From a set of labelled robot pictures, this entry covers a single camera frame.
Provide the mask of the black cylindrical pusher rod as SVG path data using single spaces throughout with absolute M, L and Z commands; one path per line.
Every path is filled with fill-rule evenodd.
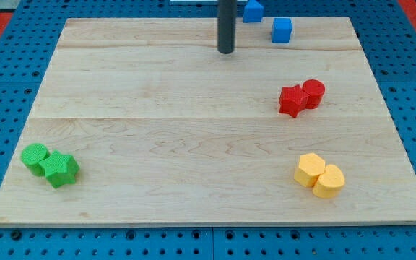
M 217 8 L 217 50 L 230 54 L 235 49 L 236 0 L 219 0 Z

